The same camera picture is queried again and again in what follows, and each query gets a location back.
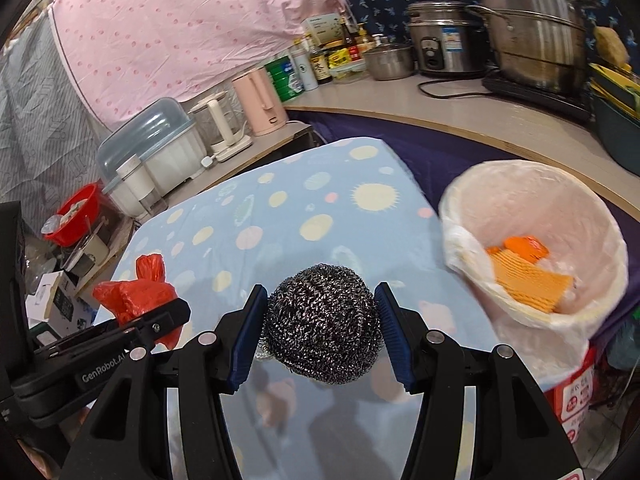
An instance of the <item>plastic container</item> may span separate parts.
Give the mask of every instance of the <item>plastic container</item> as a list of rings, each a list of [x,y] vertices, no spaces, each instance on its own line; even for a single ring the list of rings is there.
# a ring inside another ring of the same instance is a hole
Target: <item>plastic container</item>
[[[590,63],[593,80],[606,92],[632,110],[638,109],[640,85],[622,74],[605,66]]]
[[[160,195],[169,193],[188,178],[195,178],[204,171],[202,159],[207,149],[195,124],[140,155],[146,169],[158,185]]]
[[[116,170],[133,155],[145,163],[158,184],[158,191],[164,196],[202,170],[200,161],[207,155],[207,150],[193,118],[174,99],[162,98],[105,139],[98,148],[98,173],[111,192],[120,180]],[[133,216],[130,210],[122,211]]]
[[[352,61],[336,68],[330,68],[329,74],[334,78],[335,83],[353,83],[366,78],[368,75],[367,64],[363,59]]]
[[[193,123],[177,101],[158,99],[100,144],[95,155],[100,178],[107,184],[132,155],[140,156],[144,162],[143,153],[157,152]]]
[[[640,121],[593,95],[596,132],[607,153],[620,166],[640,176]]]
[[[51,240],[60,247],[71,247],[89,232],[89,226],[98,218],[100,213],[100,187],[98,183],[81,187],[69,200],[56,211],[65,215],[73,204],[86,199],[86,202],[69,221],[57,231],[44,235],[45,240]]]
[[[114,178],[110,183],[104,186],[102,192],[107,196],[120,211],[125,215],[143,220],[147,216],[147,212],[142,207],[139,200],[133,196],[133,193],[122,181],[120,177]]]
[[[595,81],[592,80],[591,82],[589,82],[589,86],[591,88],[591,91],[595,95],[597,95],[598,97],[602,97],[603,99],[608,101],[619,112],[622,112],[624,115],[628,115],[630,119],[640,120],[640,116],[638,116],[638,113],[636,113],[635,110],[633,110],[632,108],[629,108],[622,101],[619,101],[618,99],[613,97],[613,95],[611,95],[609,92],[607,92],[598,83],[596,83]]]

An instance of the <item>trash bin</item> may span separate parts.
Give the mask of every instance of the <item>trash bin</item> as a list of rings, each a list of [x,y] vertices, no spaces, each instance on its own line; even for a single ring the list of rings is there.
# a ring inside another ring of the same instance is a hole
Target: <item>trash bin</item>
[[[538,383],[553,387],[578,370],[628,280],[626,244],[604,202],[563,170],[500,160],[457,177],[440,202],[440,219],[447,265],[470,280],[498,338]],[[570,300],[549,314],[515,301],[496,282],[485,251],[527,235],[549,249],[547,270],[574,277]]]

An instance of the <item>pink bedsheet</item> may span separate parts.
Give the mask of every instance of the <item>pink bedsheet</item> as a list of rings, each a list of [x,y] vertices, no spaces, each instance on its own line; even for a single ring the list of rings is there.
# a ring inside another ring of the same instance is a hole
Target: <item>pink bedsheet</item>
[[[56,0],[72,82],[111,130],[157,99],[186,101],[290,45],[342,0]]]

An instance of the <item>yellow container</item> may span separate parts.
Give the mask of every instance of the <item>yellow container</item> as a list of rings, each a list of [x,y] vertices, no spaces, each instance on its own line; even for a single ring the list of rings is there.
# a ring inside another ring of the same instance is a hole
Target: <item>yellow container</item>
[[[593,79],[591,79],[591,81],[589,81],[589,85],[591,86],[591,90],[593,90],[594,94],[596,94],[597,96],[603,98],[604,100],[607,100],[609,103],[611,103],[613,106],[615,106],[616,108],[618,108],[621,112],[640,120],[640,114],[638,112],[636,112],[635,110],[629,108],[627,105],[625,105],[622,101],[620,101],[619,99],[616,99],[615,97],[613,97],[613,95],[611,95],[609,92],[607,92],[604,88],[602,88],[600,85],[598,85]]]
[[[640,80],[633,73],[626,75],[591,63],[592,80],[605,92],[640,113]]]
[[[329,69],[338,68],[351,62],[349,50],[344,46],[342,41],[332,41],[324,46],[324,54],[326,55]]]

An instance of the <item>kitchen counter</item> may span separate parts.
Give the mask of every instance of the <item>kitchen counter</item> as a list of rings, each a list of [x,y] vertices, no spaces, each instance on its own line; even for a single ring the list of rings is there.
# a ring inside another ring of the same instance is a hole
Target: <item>kitchen counter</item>
[[[327,84],[286,103],[290,110],[334,112],[414,124],[465,137],[574,174],[601,197],[640,221],[640,177],[621,168],[587,129],[502,98],[436,100],[412,76]],[[434,94],[486,92],[479,79],[428,87]]]

